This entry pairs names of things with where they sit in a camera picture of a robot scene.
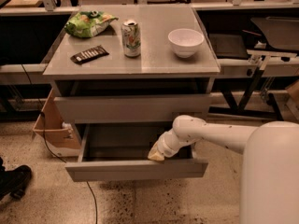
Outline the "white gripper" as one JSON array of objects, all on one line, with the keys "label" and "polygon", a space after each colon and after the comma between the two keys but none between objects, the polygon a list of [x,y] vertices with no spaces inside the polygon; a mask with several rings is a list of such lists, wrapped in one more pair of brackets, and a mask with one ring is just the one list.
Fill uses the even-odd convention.
[{"label": "white gripper", "polygon": [[171,158],[175,156],[187,143],[181,141],[173,129],[164,132],[157,143],[153,145],[148,154],[151,161],[163,161],[164,157]]}]

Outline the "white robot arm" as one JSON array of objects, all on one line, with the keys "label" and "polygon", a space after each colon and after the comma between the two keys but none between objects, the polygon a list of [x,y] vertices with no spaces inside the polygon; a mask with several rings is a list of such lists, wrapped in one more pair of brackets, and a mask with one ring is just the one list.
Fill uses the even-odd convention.
[{"label": "white robot arm", "polygon": [[200,140],[243,156],[240,224],[299,224],[299,124],[215,124],[182,115],[158,138],[148,158],[162,161]]}]

